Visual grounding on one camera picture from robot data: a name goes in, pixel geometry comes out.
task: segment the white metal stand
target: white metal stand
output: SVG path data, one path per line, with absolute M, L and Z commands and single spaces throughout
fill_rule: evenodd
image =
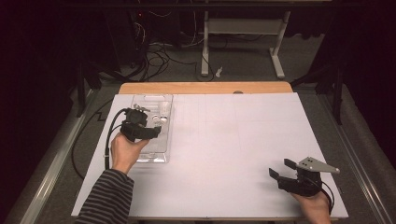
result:
M 205 12 L 204 49 L 201 74 L 203 77 L 209 75 L 209 48 L 207 45 L 209 34 L 246 34 L 246 35 L 276 35 L 276 45 L 269 52 L 278 78 L 284 78 L 280 60 L 277 56 L 282 43 L 286 27 L 289 22 L 290 12 L 284 14 L 279 20 L 245 20 L 245 19 L 209 19 Z

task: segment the metal gripper jaw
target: metal gripper jaw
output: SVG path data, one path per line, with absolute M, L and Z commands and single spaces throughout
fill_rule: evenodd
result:
M 269 175 L 277 181 L 280 189 L 305 197 L 314 196 L 321 191 L 320 172 L 340 173 L 339 169 L 311 157 L 307 157 L 299 163 L 288 159 L 285 159 L 284 162 L 289 168 L 297 170 L 297 179 L 281 176 L 271 168 L 269 168 Z

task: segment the white board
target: white board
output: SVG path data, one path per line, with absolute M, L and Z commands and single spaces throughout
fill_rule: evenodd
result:
M 72 216 L 105 169 L 111 120 L 132 100 L 132 95 L 116 95 Z M 298 162 L 310 156 L 326 162 L 297 93 L 176 94 L 173 107 L 169 162 L 138 163 L 129 173 L 135 182 L 130 217 L 303 216 L 299 204 L 268 175 L 272 168 L 296 178 L 284 159 Z M 334 193 L 332 217 L 347 217 L 332 175 L 321 177 Z

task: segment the gray striped shirt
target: gray striped shirt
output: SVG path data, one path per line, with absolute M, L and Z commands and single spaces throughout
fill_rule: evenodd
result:
M 103 171 L 75 223 L 126 223 L 133 189 L 134 181 L 123 172 Z

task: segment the clear plastic box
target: clear plastic box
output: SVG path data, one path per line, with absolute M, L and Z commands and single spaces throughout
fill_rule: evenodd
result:
M 170 157 L 170 134 L 172 127 L 173 95 L 137 94 L 131 108 L 144 107 L 147 115 L 146 128 L 161 125 L 161 132 L 143 148 L 137 162 L 166 163 Z

